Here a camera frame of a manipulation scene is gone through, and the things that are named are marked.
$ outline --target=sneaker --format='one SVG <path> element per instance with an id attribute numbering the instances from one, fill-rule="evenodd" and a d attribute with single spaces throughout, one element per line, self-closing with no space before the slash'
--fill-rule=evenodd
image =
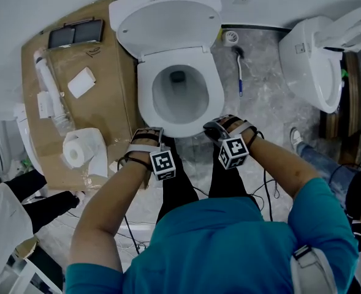
<path id="1" fill-rule="evenodd" d="M 300 132 L 296 127 L 293 127 L 291 129 L 291 134 L 289 135 L 289 137 L 291 139 L 293 150 L 296 151 L 297 145 L 303 141 L 302 135 L 300 134 Z"/>
<path id="2" fill-rule="evenodd" d="M 80 200 L 80 202 L 78 203 L 77 207 L 81 206 L 83 204 L 83 200 L 85 199 L 85 193 L 82 191 L 77 191 L 75 192 L 75 196 Z"/>

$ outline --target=gray floor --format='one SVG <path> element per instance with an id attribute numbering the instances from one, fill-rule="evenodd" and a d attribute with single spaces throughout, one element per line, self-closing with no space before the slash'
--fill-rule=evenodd
<path id="1" fill-rule="evenodd" d="M 239 46 L 245 51 L 242 60 L 243 97 L 238 94 L 238 70 L 235 55 L 230 48 L 217 41 L 211 49 L 215 57 L 217 70 L 225 92 L 225 107 L 223 114 L 231 113 L 252 122 L 263 132 L 265 138 L 277 145 L 290 149 L 289 131 L 297 126 L 305 141 L 315 146 L 324 154 L 336 154 L 339 144 L 327 142 L 317 137 L 319 125 L 319 110 L 295 97 L 286 86 L 278 56 L 278 42 L 282 33 L 260 30 L 237 30 Z M 183 158 L 183 165 L 194 186 L 204 192 L 210 188 L 213 147 L 203 134 L 177 141 L 177 149 Z M 249 158 L 244 166 L 239 168 L 246 190 L 251 192 L 263 183 L 261 167 Z M 279 198 L 273 198 L 274 183 L 269 183 L 272 196 L 272 210 L 275 221 L 286 221 L 292 200 L 282 189 Z M 205 196 L 198 192 L 201 199 Z M 264 189 L 258 191 L 265 200 L 262 214 L 268 219 L 268 206 Z M 260 207 L 262 200 L 256 198 Z M 127 218 L 132 224 L 135 238 L 140 242 L 150 240 L 158 211 L 162 204 L 162 184 L 151 181 L 148 190 L 140 191 L 132 202 Z M 80 216 L 83 208 L 74 209 L 71 213 Z M 64 268 L 67 265 L 71 237 L 78 219 L 63 215 L 39 232 L 41 245 Z M 128 236 L 125 226 L 121 234 Z M 120 256 L 124 268 L 136 256 L 132 241 L 129 238 L 116 236 Z"/>

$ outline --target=toilet brush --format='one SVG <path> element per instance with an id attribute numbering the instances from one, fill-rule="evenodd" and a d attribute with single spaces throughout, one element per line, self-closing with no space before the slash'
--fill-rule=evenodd
<path id="1" fill-rule="evenodd" d="M 239 96 L 241 97 L 243 95 L 243 80 L 241 79 L 240 59 L 244 59 L 244 50 L 239 46 L 233 46 L 232 51 L 237 55 L 237 65 L 239 68 Z"/>

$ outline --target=teal shirt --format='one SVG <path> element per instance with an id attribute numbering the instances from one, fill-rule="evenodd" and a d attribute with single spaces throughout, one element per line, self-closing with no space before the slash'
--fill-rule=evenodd
<path id="1" fill-rule="evenodd" d="M 251 199 L 209 198 L 176 208 L 154 229 L 150 246 L 124 273 L 77 263 L 66 293 L 292 293 L 289 262 L 304 245 L 321 249 L 339 293 L 358 259 L 357 241 L 328 185 L 312 179 L 288 223 L 265 222 Z"/>

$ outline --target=cardboard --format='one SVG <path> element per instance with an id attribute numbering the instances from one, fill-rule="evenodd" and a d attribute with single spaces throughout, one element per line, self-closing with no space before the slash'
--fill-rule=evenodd
<path id="1" fill-rule="evenodd" d="M 21 259 L 27 259 L 33 254 L 38 242 L 39 239 L 36 236 L 27 239 L 15 248 L 15 254 Z"/>
<path id="2" fill-rule="evenodd" d="M 108 6 L 112 1 L 99 0 L 77 10 L 44 29 L 21 49 L 26 114 L 33 144 L 51 189 L 94 190 L 107 181 L 101 176 L 88 176 L 87 164 L 69 169 L 61 159 L 63 137 L 51 119 L 39 118 L 37 93 L 40 89 L 33 54 L 47 45 L 51 29 L 93 17 L 105 22 L 101 43 L 56 48 L 49 54 L 58 88 L 64 92 L 76 129 L 95 127 L 101 131 L 107 145 L 108 164 L 124 155 L 133 133 L 145 126 L 138 111 L 135 61 L 118 43 L 110 27 Z M 76 99 L 67 84 L 85 67 L 91 69 L 96 84 Z"/>

